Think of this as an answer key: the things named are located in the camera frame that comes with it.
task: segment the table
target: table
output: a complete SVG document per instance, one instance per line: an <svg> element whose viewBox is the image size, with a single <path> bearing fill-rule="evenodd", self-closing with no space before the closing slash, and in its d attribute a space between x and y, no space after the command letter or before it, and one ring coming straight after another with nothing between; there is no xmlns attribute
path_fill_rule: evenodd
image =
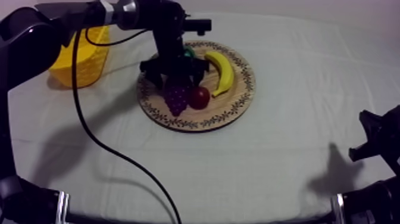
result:
<svg viewBox="0 0 400 224"><path fill-rule="evenodd" d="M248 111L210 133L172 132L150 121L135 95L151 33L112 47L104 74L79 90L95 135L152 171L185 223L242 223L307 217L329 197L393 176L380 157L352 163L365 141L358 113L400 102L400 44L351 27L288 17L203 13L212 32L184 38L225 44L256 75ZM130 32L111 28L112 39ZM71 210L170 222L169 204L142 172L84 133L70 90L44 73L9 94L18 174L72 195Z"/></svg>

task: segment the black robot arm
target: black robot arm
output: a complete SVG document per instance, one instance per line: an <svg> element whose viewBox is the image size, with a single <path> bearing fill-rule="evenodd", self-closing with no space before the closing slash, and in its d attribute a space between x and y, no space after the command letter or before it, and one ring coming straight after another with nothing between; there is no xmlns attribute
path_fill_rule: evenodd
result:
<svg viewBox="0 0 400 224"><path fill-rule="evenodd" d="M205 65L201 60L182 61L182 34L192 31L203 35L211 30L211 20L187 20L181 6L169 0L39 4L35 9L20 8L5 17L0 22L0 206L7 219L17 223L62 223L68 201L63 192L40 188L17 176L8 91L49 69L61 46L67 46L78 29L108 24L123 30L152 30L160 56L158 72L186 72L167 68L169 62L181 62L182 67L191 69L193 66L185 63Z"/></svg>

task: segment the black cable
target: black cable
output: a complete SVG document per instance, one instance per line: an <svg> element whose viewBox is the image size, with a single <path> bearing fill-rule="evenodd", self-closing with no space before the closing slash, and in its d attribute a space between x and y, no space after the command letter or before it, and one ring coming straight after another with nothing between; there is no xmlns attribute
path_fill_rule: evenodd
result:
<svg viewBox="0 0 400 224"><path fill-rule="evenodd" d="M134 35L129 36L128 38L125 38L125 39L122 39L120 41L116 41L116 42L113 42L113 43L94 43L93 41L91 41L89 39L89 28L87 28L86 31L85 31L85 38L90 44L95 45L95 46L113 46L113 45L117 45L117 44L123 43L125 41L129 41L130 39L133 39L133 38L141 35L142 33L147 32L147 31L149 31L149 30L148 29L141 30L141 31L135 33Z"/></svg>
<svg viewBox="0 0 400 224"><path fill-rule="evenodd" d="M80 103L79 103L78 87L77 87L77 80L76 80L77 79L76 78L76 61L77 61L78 44L79 44L79 38L80 38L81 31L82 31L81 29L78 29L78 31L76 32L73 51L72 51L72 90L73 90L74 103L75 103L76 111L78 113L79 121L81 122L81 124L82 124L84 130L86 131L87 135L89 135L89 137L96 144L98 144L101 148L105 149L106 151L108 151L111 154L116 155L117 157L122 158L123 160L128 161L129 163L131 163L132 165L136 166L138 169L140 169L141 171L146 173L158 185L158 187L162 190L162 192L167 197L169 203L172 206L172 209L174 210L174 213L175 213L175 216L176 216L176 220L177 220L177 224L182 224L182 221L180 220L178 209L176 208L174 201L172 200L170 194L164 188L162 183L149 170L147 170L141 164L139 164L138 162L136 162L133 159L129 158L128 156L126 156L126 155L124 155L124 154L122 154L122 153L120 153L120 152L108 147L103 142L98 140L96 138L96 136L90 131L88 125L86 124L86 121L85 121L85 118L83 117L82 109L81 109Z"/></svg>

